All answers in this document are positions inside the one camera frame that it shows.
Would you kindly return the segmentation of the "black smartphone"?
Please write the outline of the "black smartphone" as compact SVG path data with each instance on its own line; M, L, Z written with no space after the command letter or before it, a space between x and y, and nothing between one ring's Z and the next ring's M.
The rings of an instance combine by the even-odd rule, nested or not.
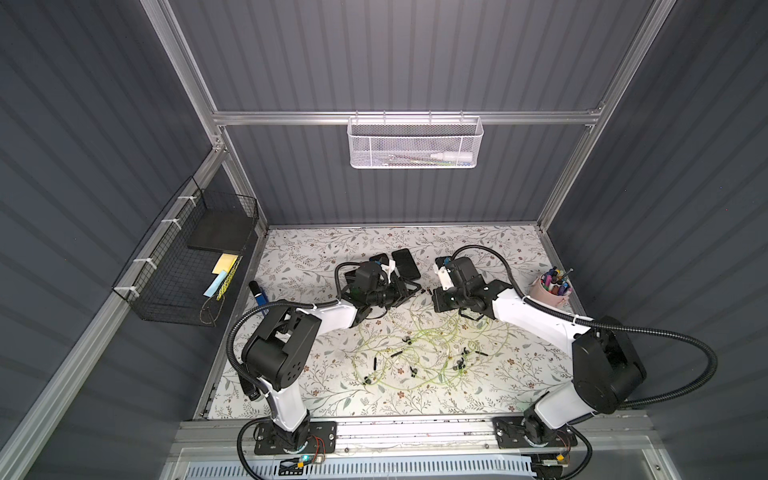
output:
M411 251L407 248L395 250L392 252L392 259L395 262L398 275L409 281L417 281L421 278L419 268L413 258Z

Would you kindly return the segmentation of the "green wired earphones tangle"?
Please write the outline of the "green wired earphones tangle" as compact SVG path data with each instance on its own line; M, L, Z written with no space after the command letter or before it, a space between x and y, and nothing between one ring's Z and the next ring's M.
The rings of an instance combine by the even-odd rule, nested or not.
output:
M351 381L378 392L471 388L506 366L521 338L516 328L487 318L388 315L361 328L347 355Z

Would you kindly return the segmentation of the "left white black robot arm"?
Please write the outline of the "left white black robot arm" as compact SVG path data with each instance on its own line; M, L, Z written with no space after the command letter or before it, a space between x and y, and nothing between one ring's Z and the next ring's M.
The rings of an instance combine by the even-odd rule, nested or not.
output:
M389 312L422 291L420 271L411 261L342 262L333 278L334 300L259 305L246 311L227 336L230 365L266 398L273 424L286 434L304 431L310 418L296 382L316 339L355 327L376 309Z

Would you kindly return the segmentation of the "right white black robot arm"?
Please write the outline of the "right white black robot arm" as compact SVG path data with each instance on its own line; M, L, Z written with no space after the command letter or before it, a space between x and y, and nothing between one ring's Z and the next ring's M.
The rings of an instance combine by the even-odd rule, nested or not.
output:
M586 415L615 412L647 377L628 335L612 328L580 325L564 311L526 297L514 286L486 282L467 257L439 257L441 286L432 292L436 312L470 310L509 323L549 342L572 360L572 378L545 392L525 410L521 423L533 445L544 445L556 430Z

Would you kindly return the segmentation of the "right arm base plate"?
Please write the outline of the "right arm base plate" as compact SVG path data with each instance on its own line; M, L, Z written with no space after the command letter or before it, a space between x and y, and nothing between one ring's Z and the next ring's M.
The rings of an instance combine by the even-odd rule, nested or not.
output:
M553 430L533 418L498 416L491 419L498 447L501 449L560 448L569 450L579 440L566 427Z

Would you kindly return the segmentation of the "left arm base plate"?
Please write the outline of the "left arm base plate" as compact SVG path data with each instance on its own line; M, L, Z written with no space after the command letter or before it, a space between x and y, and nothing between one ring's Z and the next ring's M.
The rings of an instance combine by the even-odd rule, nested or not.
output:
M272 421L258 424L255 429L256 455L328 454L334 453L338 438L338 423L309 421L294 432L276 426Z

